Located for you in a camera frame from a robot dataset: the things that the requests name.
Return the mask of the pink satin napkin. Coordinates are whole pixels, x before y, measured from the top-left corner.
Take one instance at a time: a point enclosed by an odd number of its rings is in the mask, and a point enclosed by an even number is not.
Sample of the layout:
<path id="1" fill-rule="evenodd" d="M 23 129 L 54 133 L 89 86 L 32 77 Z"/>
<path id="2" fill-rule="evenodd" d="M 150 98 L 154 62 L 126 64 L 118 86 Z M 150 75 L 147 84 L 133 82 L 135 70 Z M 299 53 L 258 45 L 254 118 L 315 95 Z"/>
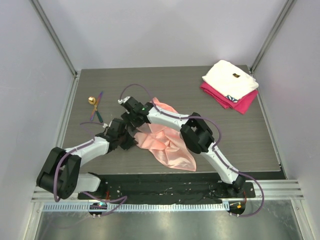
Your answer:
<path id="1" fill-rule="evenodd" d="M 197 164 L 187 149 L 180 132 L 172 128 L 145 123 L 137 129 L 134 135 L 137 146 L 148 150 L 162 165 L 177 170 L 197 170 Z"/>

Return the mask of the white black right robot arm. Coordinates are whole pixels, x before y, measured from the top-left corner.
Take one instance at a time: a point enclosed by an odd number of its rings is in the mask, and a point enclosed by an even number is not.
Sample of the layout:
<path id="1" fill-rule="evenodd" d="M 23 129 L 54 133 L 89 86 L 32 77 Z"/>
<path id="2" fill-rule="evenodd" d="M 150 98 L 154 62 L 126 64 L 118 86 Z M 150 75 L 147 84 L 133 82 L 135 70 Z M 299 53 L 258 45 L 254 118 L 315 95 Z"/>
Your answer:
<path id="1" fill-rule="evenodd" d="M 178 131 L 187 149 L 203 156 L 217 171 L 230 197 L 236 198 L 243 193 L 246 177 L 221 153 L 213 131 L 198 113 L 171 112 L 153 102 L 142 104 L 132 96 L 119 99 L 118 103 L 125 108 L 122 116 L 134 129 L 143 124 L 157 124 Z"/>

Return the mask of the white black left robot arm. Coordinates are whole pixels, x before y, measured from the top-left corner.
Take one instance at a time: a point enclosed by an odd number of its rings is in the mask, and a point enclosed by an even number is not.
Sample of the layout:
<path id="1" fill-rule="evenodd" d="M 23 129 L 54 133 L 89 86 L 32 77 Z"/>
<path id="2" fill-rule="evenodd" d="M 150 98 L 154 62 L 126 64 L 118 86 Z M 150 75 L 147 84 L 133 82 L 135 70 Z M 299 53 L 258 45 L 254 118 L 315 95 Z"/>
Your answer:
<path id="1" fill-rule="evenodd" d="M 80 168 L 118 147 L 128 150 L 137 144 L 124 120 L 115 118 L 103 127 L 103 132 L 81 145 L 66 149 L 54 147 L 36 179 L 36 186 L 52 193 L 57 201 L 82 192 L 102 199 L 107 192 L 105 180 L 95 173 L 80 174 Z"/>

